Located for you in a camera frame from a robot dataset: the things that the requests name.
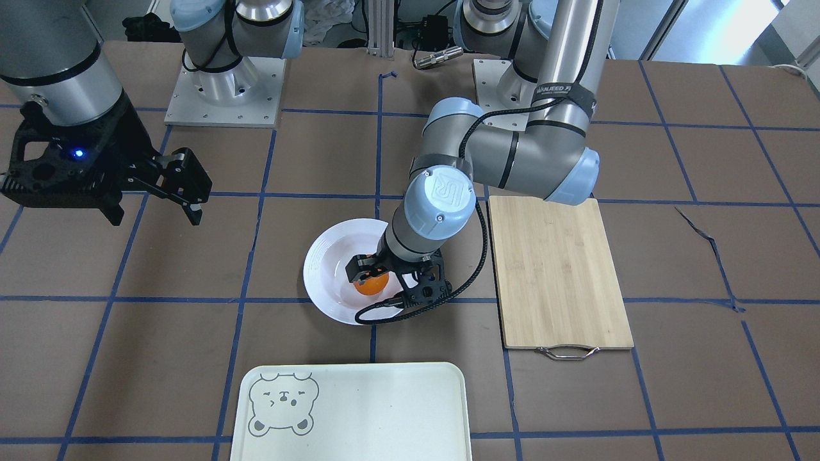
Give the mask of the orange fruit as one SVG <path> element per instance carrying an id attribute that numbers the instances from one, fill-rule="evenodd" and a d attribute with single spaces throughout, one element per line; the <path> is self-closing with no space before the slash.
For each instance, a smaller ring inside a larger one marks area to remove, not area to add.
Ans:
<path id="1" fill-rule="evenodd" d="M 363 296 L 375 296 L 380 294 L 390 281 L 389 273 L 382 273 L 378 277 L 354 281 L 352 285 L 358 294 Z"/>

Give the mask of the cream bear tray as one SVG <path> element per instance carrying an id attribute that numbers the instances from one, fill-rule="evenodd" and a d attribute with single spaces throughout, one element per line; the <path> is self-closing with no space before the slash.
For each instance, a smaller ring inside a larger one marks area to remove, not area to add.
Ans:
<path id="1" fill-rule="evenodd" d="M 470 460 L 449 362 L 258 366 L 242 379 L 232 460 Z"/>

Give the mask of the white round plate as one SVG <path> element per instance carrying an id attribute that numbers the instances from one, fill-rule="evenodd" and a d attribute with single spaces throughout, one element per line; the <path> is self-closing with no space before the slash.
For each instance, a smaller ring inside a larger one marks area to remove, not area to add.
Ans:
<path id="1" fill-rule="evenodd" d="M 349 282 L 345 271 L 354 255 L 377 251 L 387 226 L 377 219 L 356 218 L 337 223 L 317 237 L 304 261 L 304 286 L 317 309 L 336 321 L 358 326 L 357 312 L 401 292 L 396 275 L 390 272 L 381 292 L 363 295 Z"/>

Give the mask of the bamboo cutting board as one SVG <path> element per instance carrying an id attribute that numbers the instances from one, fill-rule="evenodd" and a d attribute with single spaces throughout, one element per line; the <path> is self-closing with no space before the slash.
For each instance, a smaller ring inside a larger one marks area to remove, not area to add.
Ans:
<path id="1" fill-rule="evenodd" d="M 633 348 L 598 202 L 489 199 L 504 344 L 508 348 Z"/>

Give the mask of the silver metal cylinder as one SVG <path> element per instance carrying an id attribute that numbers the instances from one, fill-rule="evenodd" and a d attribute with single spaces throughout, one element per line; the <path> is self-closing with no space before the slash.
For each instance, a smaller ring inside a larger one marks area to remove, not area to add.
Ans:
<path id="1" fill-rule="evenodd" d="M 436 65 L 440 65 L 448 60 L 458 58 L 463 54 L 464 49 L 457 45 L 447 47 L 447 49 L 440 51 L 434 51 L 426 56 L 421 56 L 421 58 L 416 58 L 416 52 L 414 52 L 412 56 L 412 64 L 416 70 L 430 70 L 431 68 L 436 67 Z"/>

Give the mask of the aluminium frame post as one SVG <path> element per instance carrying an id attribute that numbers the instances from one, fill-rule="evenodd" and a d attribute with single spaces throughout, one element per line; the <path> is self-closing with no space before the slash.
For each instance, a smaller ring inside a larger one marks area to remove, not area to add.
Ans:
<path id="1" fill-rule="evenodd" d="M 395 1 L 367 1 L 367 45 L 366 51 L 371 56 L 378 56 L 392 61 L 393 32 L 395 32 Z"/>

